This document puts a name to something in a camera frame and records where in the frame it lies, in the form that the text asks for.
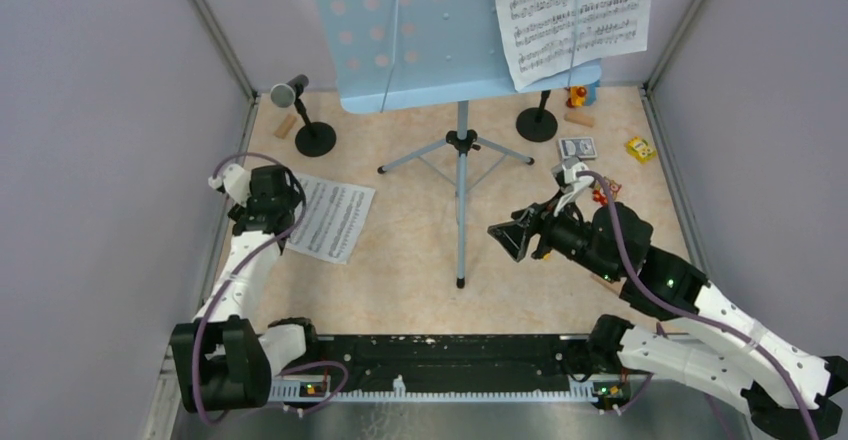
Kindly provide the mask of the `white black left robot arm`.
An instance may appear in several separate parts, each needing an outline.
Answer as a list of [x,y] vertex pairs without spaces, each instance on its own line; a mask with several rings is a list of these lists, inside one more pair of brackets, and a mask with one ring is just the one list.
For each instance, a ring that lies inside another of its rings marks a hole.
[[230,165],[210,184],[234,199],[229,253],[209,299],[169,340],[183,407],[202,418],[264,406],[275,374],[286,365],[308,373],[321,357],[302,320],[285,320],[264,334],[252,323],[271,270],[305,212],[303,187],[282,165],[250,171]]

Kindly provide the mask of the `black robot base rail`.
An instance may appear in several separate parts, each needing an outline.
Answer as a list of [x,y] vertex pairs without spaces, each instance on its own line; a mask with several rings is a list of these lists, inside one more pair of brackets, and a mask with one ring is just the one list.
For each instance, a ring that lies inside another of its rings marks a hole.
[[291,361],[342,393],[411,397],[564,394],[591,380],[615,385],[634,369],[592,351],[584,335],[336,335],[308,342]]

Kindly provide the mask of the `light blue music stand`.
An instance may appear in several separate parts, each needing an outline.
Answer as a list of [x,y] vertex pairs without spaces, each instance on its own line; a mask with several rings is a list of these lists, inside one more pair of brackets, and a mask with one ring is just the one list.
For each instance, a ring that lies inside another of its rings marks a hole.
[[442,147],[456,154],[450,178],[458,227],[456,286],[466,285],[469,154],[482,147],[525,165],[533,157],[469,128],[473,100],[517,94],[504,58],[495,0],[315,0],[336,71],[341,106],[372,114],[454,103],[442,139],[379,166],[386,174]]

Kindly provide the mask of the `sheet music page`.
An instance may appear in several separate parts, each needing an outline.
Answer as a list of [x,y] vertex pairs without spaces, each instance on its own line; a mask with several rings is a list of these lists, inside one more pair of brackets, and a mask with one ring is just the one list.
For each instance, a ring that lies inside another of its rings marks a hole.
[[318,260],[345,265],[350,260],[372,205],[375,190],[296,173],[306,194],[306,215],[287,248]]
[[643,52],[652,0],[495,0],[515,89],[589,61]]

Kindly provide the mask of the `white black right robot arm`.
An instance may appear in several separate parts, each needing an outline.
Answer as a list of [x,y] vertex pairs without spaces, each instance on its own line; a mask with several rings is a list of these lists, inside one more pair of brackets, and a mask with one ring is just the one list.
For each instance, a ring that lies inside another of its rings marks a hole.
[[620,202],[585,220],[573,203],[516,211],[489,235],[515,261],[557,253],[619,283],[632,309],[699,341],[683,347],[614,316],[600,318],[586,345],[600,372],[641,370],[717,398],[776,439],[828,439],[839,430],[834,396],[847,386],[841,356],[804,351],[731,301],[707,275],[651,243],[652,226]]

